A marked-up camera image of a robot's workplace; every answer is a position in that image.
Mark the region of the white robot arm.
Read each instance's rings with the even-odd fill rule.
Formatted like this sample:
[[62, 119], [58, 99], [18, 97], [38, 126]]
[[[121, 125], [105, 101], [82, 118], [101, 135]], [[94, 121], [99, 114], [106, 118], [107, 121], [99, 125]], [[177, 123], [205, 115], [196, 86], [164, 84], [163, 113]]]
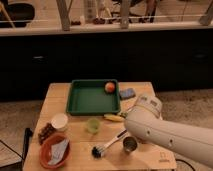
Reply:
[[133, 136], [213, 168], [213, 129], [166, 121], [162, 103], [147, 94], [138, 96], [124, 121]]

